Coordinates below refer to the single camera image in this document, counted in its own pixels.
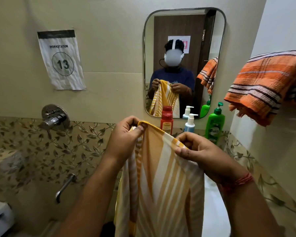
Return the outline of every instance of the hand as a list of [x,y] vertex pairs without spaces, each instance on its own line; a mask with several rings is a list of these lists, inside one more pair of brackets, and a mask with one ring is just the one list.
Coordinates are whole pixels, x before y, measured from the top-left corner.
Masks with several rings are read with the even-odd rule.
[[247,175],[248,171],[210,140],[191,132],[177,137],[188,149],[178,147],[175,153],[198,163],[205,174],[214,182],[234,182]]
[[151,83],[151,88],[156,91],[159,88],[159,84],[161,83],[161,81],[159,79],[154,79]]
[[172,84],[170,87],[171,87],[171,91],[175,94],[186,94],[190,92],[190,88],[181,83]]
[[138,122],[137,117],[129,116],[117,123],[111,133],[103,158],[112,158],[118,169],[123,167],[132,154],[137,139],[146,130],[147,124],[142,123],[136,129],[129,131],[131,125],[137,126]]

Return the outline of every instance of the mirror frame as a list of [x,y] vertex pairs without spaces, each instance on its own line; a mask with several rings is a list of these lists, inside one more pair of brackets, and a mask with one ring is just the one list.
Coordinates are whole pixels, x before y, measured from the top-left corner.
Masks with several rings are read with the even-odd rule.
[[226,20],[226,15],[225,13],[219,9],[219,8],[216,8],[216,7],[197,7],[197,8],[175,8],[175,9],[161,9],[161,10],[157,10],[157,11],[154,11],[152,13],[150,13],[150,15],[147,17],[146,21],[145,21],[145,25],[144,25],[144,31],[143,31],[143,46],[144,46],[144,109],[146,111],[146,113],[148,115],[149,112],[146,110],[146,24],[147,24],[147,21],[148,19],[154,15],[155,13],[157,12],[168,12],[168,11],[194,11],[194,10],[204,10],[204,9],[211,9],[211,10],[216,10],[216,11],[219,11],[221,12],[221,14],[223,15],[224,17],[224,20],[225,20],[225,24],[224,24],[224,30],[222,32],[222,41],[220,43],[220,47],[219,47],[219,54],[218,54],[218,62],[219,62],[219,59],[220,59],[220,53],[221,53],[221,50],[222,50],[222,43],[223,43],[223,40],[224,40],[224,36],[225,36],[225,30],[226,30],[226,25],[227,25],[227,20]]

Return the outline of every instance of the bracelet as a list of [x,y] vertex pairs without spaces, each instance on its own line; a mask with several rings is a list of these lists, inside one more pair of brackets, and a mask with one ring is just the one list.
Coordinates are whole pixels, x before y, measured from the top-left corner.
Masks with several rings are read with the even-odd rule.
[[220,187],[221,187],[221,190],[223,191],[223,193],[228,195],[228,194],[232,193],[236,187],[238,187],[240,185],[244,185],[248,182],[251,182],[252,180],[253,180],[253,176],[251,175],[250,172],[248,172],[248,174],[245,177],[240,178],[233,183],[229,183],[229,182],[221,183]]

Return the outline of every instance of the bottle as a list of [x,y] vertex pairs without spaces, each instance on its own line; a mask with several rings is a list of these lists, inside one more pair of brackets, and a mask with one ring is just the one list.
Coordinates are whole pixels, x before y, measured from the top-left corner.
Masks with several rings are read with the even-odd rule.
[[198,116],[198,114],[190,114],[187,122],[185,123],[184,131],[192,132],[194,133],[194,116]]
[[173,115],[173,113],[172,113],[172,106],[165,105],[165,106],[162,108],[162,113],[161,113],[161,115],[162,115],[163,113],[170,113],[170,114]]
[[202,105],[201,112],[199,114],[200,118],[203,118],[207,115],[209,108],[210,108],[210,101],[211,101],[211,95],[209,95],[209,100],[207,101],[206,105]]
[[161,117],[160,129],[172,135],[173,117],[171,113],[164,113]]
[[194,108],[193,106],[189,106],[187,105],[186,108],[185,108],[185,113],[183,115],[183,119],[188,119],[189,115],[190,115],[190,112],[191,112],[191,108]]
[[220,109],[222,105],[223,103],[219,102],[218,108],[214,110],[214,113],[209,115],[205,130],[205,137],[215,145],[217,145],[217,141],[225,123],[225,116],[222,114],[222,110]]

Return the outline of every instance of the orange plaid towel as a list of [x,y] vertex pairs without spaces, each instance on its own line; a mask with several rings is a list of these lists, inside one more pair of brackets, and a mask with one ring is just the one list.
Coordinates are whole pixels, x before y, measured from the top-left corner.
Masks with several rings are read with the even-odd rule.
[[213,92],[214,80],[216,77],[218,58],[213,57],[204,66],[203,70],[198,74],[197,78],[201,79],[201,84],[205,86],[208,90],[207,92],[211,94]]
[[231,103],[230,111],[239,110],[237,116],[248,115],[261,126],[267,126],[284,99],[296,101],[296,50],[249,59],[224,100]]

